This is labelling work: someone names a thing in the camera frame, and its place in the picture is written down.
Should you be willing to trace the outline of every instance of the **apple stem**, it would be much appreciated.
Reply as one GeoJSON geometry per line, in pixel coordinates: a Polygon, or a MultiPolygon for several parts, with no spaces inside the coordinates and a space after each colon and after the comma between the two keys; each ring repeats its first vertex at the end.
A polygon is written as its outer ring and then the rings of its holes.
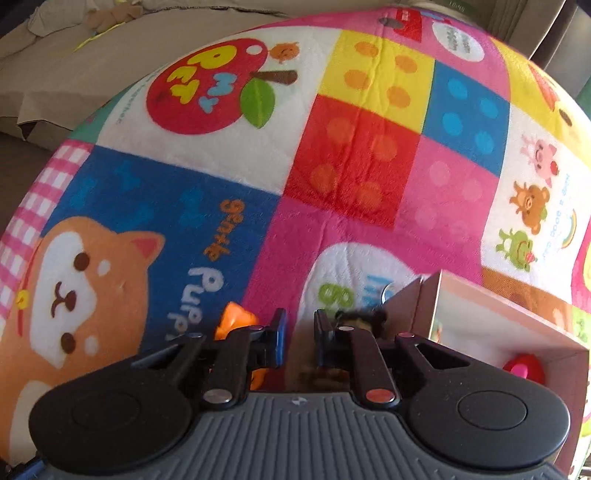
{"type": "Polygon", "coordinates": [[[271,72],[251,72],[251,77],[267,82],[282,83],[283,85],[291,85],[297,80],[297,72],[295,70],[273,70],[271,72]]]}

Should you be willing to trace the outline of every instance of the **green leaf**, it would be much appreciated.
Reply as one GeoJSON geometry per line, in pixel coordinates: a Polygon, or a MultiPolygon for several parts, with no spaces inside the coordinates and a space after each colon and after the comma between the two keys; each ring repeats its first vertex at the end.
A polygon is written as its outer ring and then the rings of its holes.
{"type": "Polygon", "coordinates": [[[240,92],[240,110],[244,118],[262,128],[275,108],[275,92],[264,80],[250,79],[240,92]]]}

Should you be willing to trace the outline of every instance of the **brown stuffed toy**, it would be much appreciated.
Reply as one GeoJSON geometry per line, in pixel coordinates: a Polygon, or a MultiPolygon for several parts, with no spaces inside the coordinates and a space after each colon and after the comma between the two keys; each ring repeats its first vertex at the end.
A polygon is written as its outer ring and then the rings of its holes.
{"type": "Polygon", "coordinates": [[[121,2],[110,10],[91,10],[88,12],[84,25],[98,34],[123,22],[131,22],[144,13],[141,5],[132,5],[129,2],[121,2]]]}

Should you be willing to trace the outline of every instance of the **dog ear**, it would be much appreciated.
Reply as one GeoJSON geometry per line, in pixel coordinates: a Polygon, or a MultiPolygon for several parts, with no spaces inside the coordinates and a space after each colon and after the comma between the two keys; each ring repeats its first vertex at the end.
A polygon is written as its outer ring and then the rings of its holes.
{"type": "Polygon", "coordinates": [[[164,247],[164,236],[156,232],[123,232],[119,234],[125,241],[138,249],[149,267],[160,255],[164,247]]]}

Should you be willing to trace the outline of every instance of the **dog nose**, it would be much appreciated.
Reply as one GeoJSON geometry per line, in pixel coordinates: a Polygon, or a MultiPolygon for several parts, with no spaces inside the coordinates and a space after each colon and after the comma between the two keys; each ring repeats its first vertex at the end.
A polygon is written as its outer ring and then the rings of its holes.
{"type": "Polygon", "coordinates": [[[67,354],[72,353],[76,349],[76,339],[74,338],[74,335],[66,332],[61,336],[61,349],[67,354]]]}
{"type": "Polygon", "coordinates": [[[76,307],[76,292],[74,290],[70,290],[66,294],[64,298],[64,304],[66,305],[66,308],[69,312],[74,310],[74,308],[76,307]]]}

